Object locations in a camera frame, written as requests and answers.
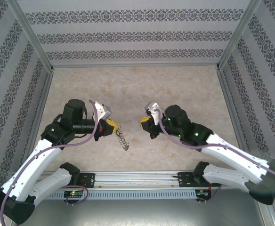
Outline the grey metal base plate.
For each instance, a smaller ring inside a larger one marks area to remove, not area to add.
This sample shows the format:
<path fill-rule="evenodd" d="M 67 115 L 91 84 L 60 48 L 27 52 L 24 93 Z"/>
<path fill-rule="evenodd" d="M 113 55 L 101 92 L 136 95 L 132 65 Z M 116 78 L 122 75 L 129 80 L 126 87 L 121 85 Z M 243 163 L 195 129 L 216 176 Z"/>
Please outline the grey metal base plate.
<path fill-rule="evenodd" d="M 90 200 L 76 206 L 43 201 L 18 226 L 275 226 L 270 214 L 244 195 L 194 200 Z"/>

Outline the aluminium frame rail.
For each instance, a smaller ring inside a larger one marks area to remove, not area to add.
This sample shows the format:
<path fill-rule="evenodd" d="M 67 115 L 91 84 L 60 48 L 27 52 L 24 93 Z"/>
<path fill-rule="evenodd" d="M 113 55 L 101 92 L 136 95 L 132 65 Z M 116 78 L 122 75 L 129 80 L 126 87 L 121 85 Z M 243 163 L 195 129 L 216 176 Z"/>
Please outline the aluminium frame rail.
<path fill-rule="evenodd" d="M 65 68 L 104 68 L 104 67 L 173 67 L 173 66 L 214 66 L 217 63 L 125 63 L 125 64 L 78 64 L 78 65 L 53 65 L 53 69 Z"/>

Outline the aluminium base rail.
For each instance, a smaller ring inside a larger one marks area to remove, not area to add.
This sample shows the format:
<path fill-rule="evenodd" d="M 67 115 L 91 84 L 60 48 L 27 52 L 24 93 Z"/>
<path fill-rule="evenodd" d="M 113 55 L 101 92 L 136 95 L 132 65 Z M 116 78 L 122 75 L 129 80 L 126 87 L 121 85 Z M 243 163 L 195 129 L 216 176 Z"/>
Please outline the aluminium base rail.
<path fill-rule="evenodd" d="M 95 173 L 93 189 L 168 189 L 180 188 L 177 174 L 180 171 L 82 171 Z M 195 182 L 192 188 L 205 189 L 209 183 L 201 185 Z"/>

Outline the aluminium frame post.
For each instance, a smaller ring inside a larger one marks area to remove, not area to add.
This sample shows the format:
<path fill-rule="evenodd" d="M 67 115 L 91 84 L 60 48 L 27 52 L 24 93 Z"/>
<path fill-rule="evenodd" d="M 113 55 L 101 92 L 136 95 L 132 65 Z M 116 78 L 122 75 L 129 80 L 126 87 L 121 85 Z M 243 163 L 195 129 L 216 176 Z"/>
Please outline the aluminium frame post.
<path fill-rule="evenodd" d="M 27 16 L 25 15 L 24 11 L 22 10 L 18 0 L 6 0 L 9 8 L 13 12 L 14 16 L 16 17 L 17 21 L 21 25 L 26 37 L 32 44 L 34 50 L 36 51 L 39 59 L 43 63 L 44 67 L 46 68 L 47 72 L 53 71 L 53 65 L 50 62 L 46 51 L 44 50 L 41 42 L 39 41 L 35 31 L 33 30 Z"/>
<path fill-rule="evenodd" d="M 247 8 L 245 9 L 245 11 L 241 17 L 241 20 L 239 21 L 235 31 L 233 32 L 232 37 L 229 40 L 229 43 L 227 44 L 219 62 L 217 63 L 217 71 L 221 71 L 221 69 L 227 63 L 237 42 L 241 38 L 244 30 L 247 27 L 247 24 L 249 23 L 250 19 L 252 18 L 253 14 L 255 13 L 256 9 L 258 8 L 260 2 L 261 2 L 261 0 L 250 0 Z"/>

